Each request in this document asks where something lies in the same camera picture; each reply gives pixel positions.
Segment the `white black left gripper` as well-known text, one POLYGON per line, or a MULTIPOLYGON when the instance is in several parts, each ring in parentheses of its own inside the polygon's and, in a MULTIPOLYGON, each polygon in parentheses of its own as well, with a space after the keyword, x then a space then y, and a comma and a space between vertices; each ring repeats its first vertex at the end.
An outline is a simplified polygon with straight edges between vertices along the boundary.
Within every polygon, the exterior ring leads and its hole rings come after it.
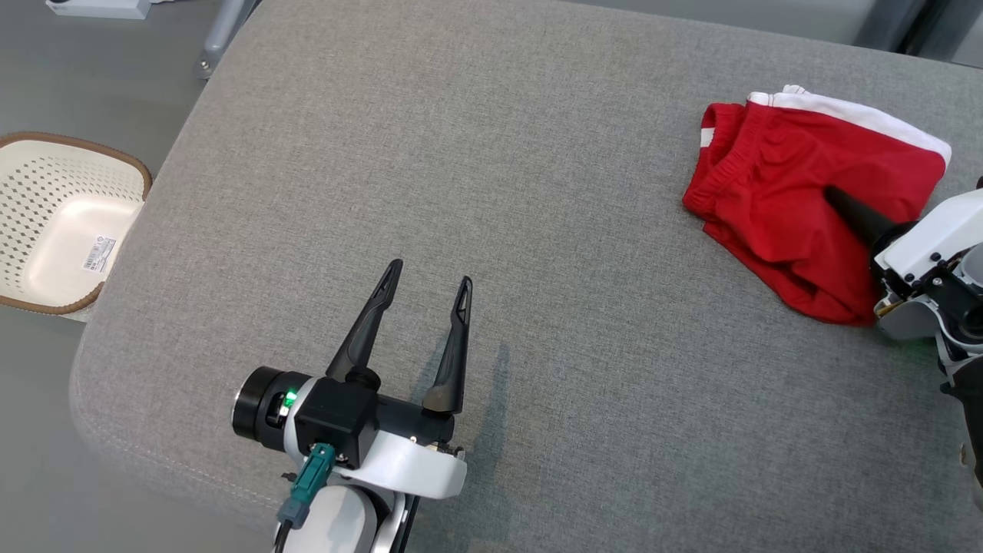
POLYGON ((392 492, 448 499, 460 493, 467 475, 466 462, 450 442, 453 416, 464 405, 470 277, 458 286, 438 374, 422 406, 384 396, 361 379, 343 382, 352 369, 368 368, 402 268, 403 259, 386 267, 326 377, 256 368, 235 395, 232 426, 237 435, 284 452, 297 468, 315 445, 326 444, 334 451, 334 475, 392 492))

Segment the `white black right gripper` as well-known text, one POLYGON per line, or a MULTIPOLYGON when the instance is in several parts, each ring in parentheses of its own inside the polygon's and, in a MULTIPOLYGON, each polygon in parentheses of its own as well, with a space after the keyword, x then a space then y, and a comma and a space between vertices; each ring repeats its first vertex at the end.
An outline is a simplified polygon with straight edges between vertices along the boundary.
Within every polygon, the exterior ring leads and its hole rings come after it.
MULTIPOLYGON (((825 186, 826 203, 869 251, 896 236, 895 223, 839 187, 825 186)), ((875 306, 878 328, 891 339, 941 333, 956 343, 981 342, 982 191, 948 198, 875 255, 885 296, 875 306)))

